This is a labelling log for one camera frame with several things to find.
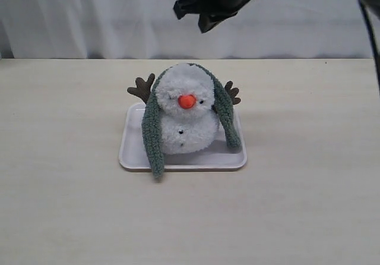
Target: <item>reindeer antler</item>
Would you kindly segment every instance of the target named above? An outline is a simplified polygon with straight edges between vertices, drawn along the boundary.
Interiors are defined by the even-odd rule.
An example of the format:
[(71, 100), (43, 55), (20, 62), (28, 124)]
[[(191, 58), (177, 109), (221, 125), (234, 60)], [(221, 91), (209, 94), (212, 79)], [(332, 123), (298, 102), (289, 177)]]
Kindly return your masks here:
[(136, 88), (129, 87), (126, 91), (136, 97), (139, 97), (144, 103), (148, 102), (151, 86), (154, 82), (155, 75), (151, 73), (148, 77), (148, 80), (145, 82), (143, 78), (136, 78)]
[(232, 103), (234, 105), (237, 105), (238, 103), (240, 103), (242, 101), (242, 99), (239, 98), (239, 97), (236, 97), (239, 94), (239, 89), (238, 88), (233, 88), (232, 89), (232, 85), (233, 85), (233, 82), (232, 81), (228, 81), (227, 84), (225, 85), (224, 89), (230, 95), (230, 97), (232, 99)]

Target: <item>white plastic tray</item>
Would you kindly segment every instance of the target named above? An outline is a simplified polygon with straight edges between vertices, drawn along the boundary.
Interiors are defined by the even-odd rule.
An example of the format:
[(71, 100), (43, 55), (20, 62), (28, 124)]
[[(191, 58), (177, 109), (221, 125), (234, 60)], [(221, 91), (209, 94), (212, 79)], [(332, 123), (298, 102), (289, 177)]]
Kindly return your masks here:
[[(133, 172), (150, 170), (141, 132), (144, 111), (145, 104), (143, 103), (137, 103), (128, 109), (119, 152), (120, 164)], [(166, 155), (165, 170), (168, 172), (235, 171), (243, 167), (247, 162), (247, 154), (236, 110), (234, 117), (234, 125), (242, 141), (242, 147), (238, 152), (231, 152), (227, 148), (224, 130), (221, 126), (216, 140), (207, 149), (190, 154)]]

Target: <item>stuffed toy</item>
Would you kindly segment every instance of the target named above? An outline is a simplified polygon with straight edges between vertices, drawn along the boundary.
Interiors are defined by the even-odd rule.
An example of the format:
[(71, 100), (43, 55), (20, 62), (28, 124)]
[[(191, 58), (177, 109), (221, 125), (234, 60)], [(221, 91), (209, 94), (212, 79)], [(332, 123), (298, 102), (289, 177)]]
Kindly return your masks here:
[(147, 81), (137, 78), (136, 87), (127, 92), (145, 103), (142, 139), (156, 179), (163, 176), (165, 154), (206, 149), (215, 140), (220, 124), (228, 148), (241, 147), (233, 125), (233, 105), (241, 99), (236, 97), (239, 89), (232, 88), (232, 81), (223, 87), (212, 73), (192, 63), (174, 65), (154, 80), (154, 74)]

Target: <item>orange nose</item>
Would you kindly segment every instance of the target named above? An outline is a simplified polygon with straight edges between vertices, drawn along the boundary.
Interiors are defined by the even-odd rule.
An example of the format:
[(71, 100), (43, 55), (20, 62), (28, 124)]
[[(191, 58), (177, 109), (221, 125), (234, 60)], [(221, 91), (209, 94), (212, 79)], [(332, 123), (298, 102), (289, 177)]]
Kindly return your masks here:
[(186, 96), (180, 96), (178, 98), (178, 104), (183, 109), (190, 109), (195, 105), (196, 99), (192, 94)]

